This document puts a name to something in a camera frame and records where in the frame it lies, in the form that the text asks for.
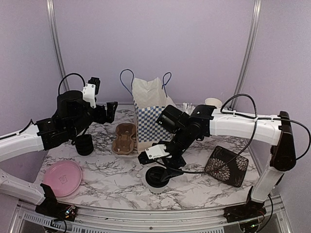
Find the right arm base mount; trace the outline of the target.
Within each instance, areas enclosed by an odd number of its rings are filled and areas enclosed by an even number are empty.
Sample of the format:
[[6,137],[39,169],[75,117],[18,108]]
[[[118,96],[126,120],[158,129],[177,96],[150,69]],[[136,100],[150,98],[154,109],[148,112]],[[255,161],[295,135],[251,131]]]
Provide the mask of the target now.
[[224,217],[226,218],[227,223],[247,220],[267,213],[264,207],[264,202],[255,202],[252,200],[252,189],[253,188],[251,187],[248,192],[246,203],[224,208]]

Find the black plastic cup lid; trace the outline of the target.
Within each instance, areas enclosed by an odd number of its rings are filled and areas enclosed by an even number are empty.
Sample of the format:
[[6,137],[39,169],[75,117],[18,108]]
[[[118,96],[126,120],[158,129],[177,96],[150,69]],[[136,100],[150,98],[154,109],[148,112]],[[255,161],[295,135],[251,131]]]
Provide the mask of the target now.
[[155,188],[165,187],[169,183],[169,180],[162,179],[165,171],[166,169],[160,166],[153,166],[149,168],[145,174],[147,184]]

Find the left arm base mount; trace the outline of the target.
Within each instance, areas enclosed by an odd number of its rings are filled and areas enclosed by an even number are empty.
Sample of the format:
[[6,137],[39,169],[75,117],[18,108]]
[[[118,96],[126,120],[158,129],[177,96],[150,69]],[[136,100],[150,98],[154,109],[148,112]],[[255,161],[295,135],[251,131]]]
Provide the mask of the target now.
[[44,191],[44,200],[40,205],[36,206],[35,212],[56,219],[73,222],[76,219],[76,206],[58,202],[50,186],[43,183],[41,183],[40,186]]

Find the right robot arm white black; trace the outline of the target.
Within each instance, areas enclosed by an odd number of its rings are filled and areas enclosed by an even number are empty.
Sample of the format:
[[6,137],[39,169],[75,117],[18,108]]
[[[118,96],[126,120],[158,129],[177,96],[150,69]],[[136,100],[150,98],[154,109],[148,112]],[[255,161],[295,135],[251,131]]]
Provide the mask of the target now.
[[244,217],[252,217],[265,202],[268,194],[282,177],[296,165],[294,137],[287,112],[279,115],[250,115],[223,112],[213,105],[198,105],[189,115],[172,105],[167,106],[156,121],[174,137],[170,142],[158,143],[150,148],[148,158],[169,158],[173,168],[179,170],[178,159],[195,140],[211,135],[234,136],[257,140],[272,146],[271,160],[250,192],[250,200],[241,206]]

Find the white paper cup GOOD print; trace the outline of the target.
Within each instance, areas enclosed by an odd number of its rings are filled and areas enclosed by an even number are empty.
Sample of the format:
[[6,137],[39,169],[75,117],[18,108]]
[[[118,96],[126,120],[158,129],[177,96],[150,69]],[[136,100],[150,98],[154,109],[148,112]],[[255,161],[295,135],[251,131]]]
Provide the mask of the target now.
[[149,191],[155,195],[159,195],[161,193],[164,192],[164,190],[167,188],[167,186],[163,186],[163,187],[153,187],[149,184],[147,184],[147,188],[149,189]]

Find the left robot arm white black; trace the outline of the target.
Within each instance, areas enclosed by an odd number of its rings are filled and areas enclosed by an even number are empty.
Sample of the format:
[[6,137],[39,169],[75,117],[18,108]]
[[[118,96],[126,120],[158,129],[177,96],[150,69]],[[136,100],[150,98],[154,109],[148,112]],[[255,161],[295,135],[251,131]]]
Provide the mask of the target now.
[[[71,90],[57,96],[57,109],[51,118],[30,122],[24,129],[0,138],[0,160],[5,161],[29,152],[50,150],[71,141],[79,155],[93,152],[91,136],[86,134],[93,123],[112,123],[118,103],[97,105],[84,100],[82,91]],[[52,189],[45,184],[37,185],[1,171],[0,191],[3,194],[42,204],[51,216],[61,212]]]

